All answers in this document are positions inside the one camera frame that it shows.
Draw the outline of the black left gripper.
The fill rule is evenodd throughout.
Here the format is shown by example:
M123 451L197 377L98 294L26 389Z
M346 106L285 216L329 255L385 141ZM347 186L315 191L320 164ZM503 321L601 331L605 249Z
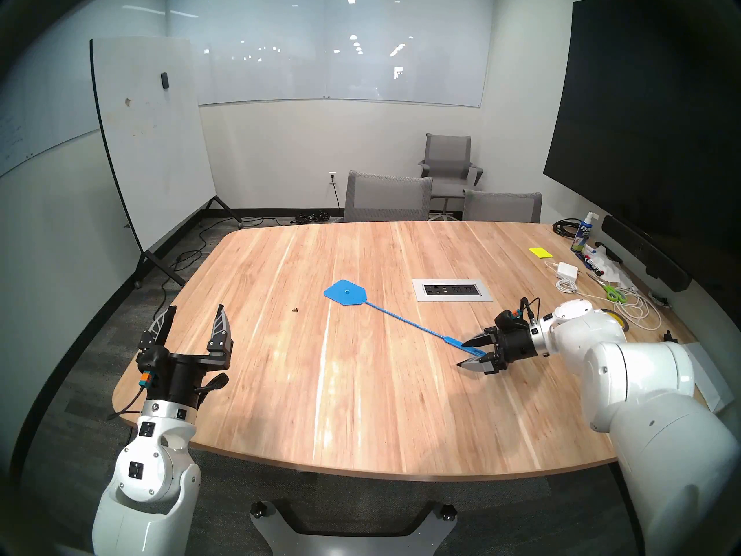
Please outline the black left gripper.
M135 361L140 373L149 373L145 381L146 400L177 403L193 409L203 404L212 391L224 388L229 378L233 340L225 306L219 304L206 355L171 353L164 347L176 315L169 306L145 329L139 340Z

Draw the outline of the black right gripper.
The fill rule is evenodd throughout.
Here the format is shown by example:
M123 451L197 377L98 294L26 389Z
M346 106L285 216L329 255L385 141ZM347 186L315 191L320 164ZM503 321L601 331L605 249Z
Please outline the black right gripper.
M496 318L491 331L462 342L462 348L494 350L482 356L472 356L456 364L471 372L497 374L507 370L508 365L537 355L530 322L521 312L502 311Z

